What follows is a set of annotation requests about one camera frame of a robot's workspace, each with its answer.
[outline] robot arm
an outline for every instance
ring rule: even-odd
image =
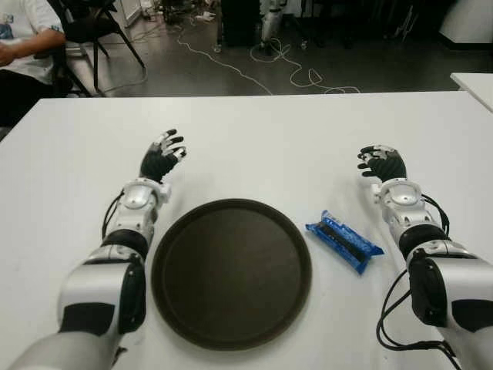
[[[144,262],[157,211],[170,196],[162,177],[186,155],[176,130],[149,148],[139,178],[123,188],[102,246],[67,278],[59,297],[59,332],[37,341],[10,367],[106,370],[122,352],[122,336],[146,316]]]
[[[269,0],[269,10],[262,19],[262,47],[268,44],[279,30],[286,5],[287,0]]]
[[[438,226],[396,150],[369,146],[358,157],[363,176],[382,180],[375,200],[406,260],[414,313],[437,327],[465,370],[493,368],[493,266]]]

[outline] black cable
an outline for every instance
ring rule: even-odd
[[[407,297],[411,295],[411,290],[407,291],[402,297],[397,299],[389,308],[387,308],[387,303],[388,300],[390,299],[390,296],[392,292],[394,291],[395,287],[397,286],[397,283],[399,282],[400,279],[406,274],[406,270],[402,271],[399,276],[395,279],[394,283],[391,285],[391,288],[389,289],[387,296],[384,299],[384,304],[381,309],[381,316],[380,319],[378,320],[377,323],[377,340],[378,342],[385,347],[386,349],[390,349],[392,351],[416,351],[416,350],[428,350],[428,349],[437,349],[441,351],[451,364],[454,366],[456,370],[461,370],[461,367],[458,365],[458,363],[454,360],[454,353],[452,352],[451,348],[449,347],[448,343],[445,341],[417,341],[415,343],[411,343],[409,345],[403,345],[392,338],[389,337],[387,332],[385,331],[384,328],[384,319],[395,309],[397,308]],[[393,345],[389,345],[385,343],[382,340],[381,337],[381,332],[384,335],[384,337]]]
[[[122,190],[122,192],[120,194],[118,194],[118,196],[115,199],[113,199],[113,201],[109,205],[108,209],[106,210],[105,218],[102,221],[102,227],[101,227],[101,237],[102,237],[102,239],[104,239],[106,237],[106,229],[108,228],[108,224],[109,224],[109,222],[111,221],[113,215],[116,212],[116,208],[118,206],[117,203],[120,200],[120,198],[122,197],[122,195],[123,195],[123,190]]]
[[[431,204],[432,206],[437,208],[438,213],[440,214],[440,218],[441,218],[441,228],[444,230],[445,235],[448,236],[448,233],[450,232],[450,220],[448,219],[448,216],[445,213],[445,211],[440,207],[440,205],[433,198],[429,197],[426,194],[422,194],[421,196],[423,197],[423,199],[426,203]]]
[[[392,292],[394,291],[397,283],[399,282],[400,279],[402,279],[402,277],[404,275],[406,275],[406,272],[407,270],[404,270],[402,271],[399,276],[397,276],[397,278],[395,279],[394,283],[392,284],[391,288],[388,290],[388,293],[387,293],[387,296],[385,297],[384,299],[384,305],[382,306],[382,311],[380,313],[380,317],[382,317],[384,315],[384,312],[385,312],[385,308],[387,307],[387,303],[388,303],[388,300],[389,298],[391,297],[392,295]],[[391,337],[389,337],[387,335],[387,332],[385,331],[385,327],[384,327],[384,322],[382,321],[382,324],[381,324],[381,330],[382,330],[382,334],[384,335],[384,337],[390,342],[392,343],[393,345],[396,345],[396,346],[401,346],[402,344],[395,341],[394,339],[392,339]]]

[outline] round tray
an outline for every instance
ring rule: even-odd
[[[160,314],[179,335],[239,350],[282,333],[311,283],[307,245],[281,212],[253,200],[204,204],[166,233],[151,284]]]

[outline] person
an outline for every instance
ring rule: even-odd
[[[65,44],[62,23],[46,0],[0,0],[0,127],[14,126],[53,95],[52,58],[34,54]]]

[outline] table surface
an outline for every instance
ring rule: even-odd
[[[493,73],[452,73],[450,77],[493,112]]]
[[[116,369],[450,368],[435,351],[397,353],[377,343],[377,316],[404,262],[356,155],[372,143],[398,148],[409,177],[448,212],[452,238],[493,261],[493,119],[467,92],[40,101],[0,143],[0,368],[57,331],[62,282],[99,246],[102,216],[136,176],[151,140],[173,127],[189,156],[168,176],[173,196],[160,211],[147,269],[178,217],[245,197],[276,207],[302,230],[314,270],[310,296],[279,338],[214,352],[163,323],[149,289],[146,323],[124,338],[129,352]],[[304,231],[324,209],[385,250],[363,276]],[[439,338],[409,301],[388,331],[400,341]]]

